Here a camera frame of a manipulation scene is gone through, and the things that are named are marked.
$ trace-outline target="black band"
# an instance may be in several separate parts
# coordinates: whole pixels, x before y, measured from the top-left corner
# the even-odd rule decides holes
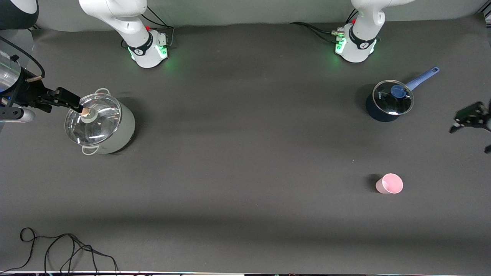
[[[153,36],[150,32],[148,32],[148,40],[147,42],[145,42],[145,44],[141,45],[140,47],[128,46],[128,48],[130,48],[130,50],[133,53],[135,53],[135,55],[145,55],[147,50],[152,46],[152,43],[153,43]]]
[[[350,31],[348,32],[348,34],[350,36],[351,41],[353,41],[356,44],[356,46],[358,47],[358,49],[360,49],[360,50],[367,49],[370,45],[372,45],[372,43],[376,39],[376,37],[374,37],[373,39],[370,39],[370,40],[363,40],[363,39],[357,38],[355,36],[355,34],[353,33],[353,26],[351,26]]]

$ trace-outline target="cable connector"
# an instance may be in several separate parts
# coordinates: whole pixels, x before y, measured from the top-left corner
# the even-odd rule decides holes
[[[339,36],[339,37],[344,37],[344,31],[341,31],[341,30],[332,30],[331,31],[331,35]]]

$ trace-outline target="pink cup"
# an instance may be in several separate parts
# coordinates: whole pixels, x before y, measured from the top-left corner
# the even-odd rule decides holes
[[[403,183],[397,174],[388,173],[377,181],[375,187],[379,193],[399,193],[402,191]]]

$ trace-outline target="gray wall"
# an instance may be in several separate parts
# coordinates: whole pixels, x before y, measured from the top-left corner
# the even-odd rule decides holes
[[[486,0],[416,0],[385,10],[389,21],[463,17]],[[168,24],[209,26],[245,23],[341,22],[352,10],[349,0],[148,0]],[[106,30],[109,26],[86,15],[78,0],[39,0],[38,24],[63,31]]]

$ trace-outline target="blue handle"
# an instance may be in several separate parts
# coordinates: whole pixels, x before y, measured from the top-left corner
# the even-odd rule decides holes
[[[432,69],[424,72],[421,76],[417,77],[416,79],[410,81],[408,84],[406,84],[408,86],[408,88],[412,91],[414,90],[416,87],[418,87],[418,85],[422,84],[425,80],[431,78],[434,74],[440,72],[440,68],[438,67],[433,67]]]

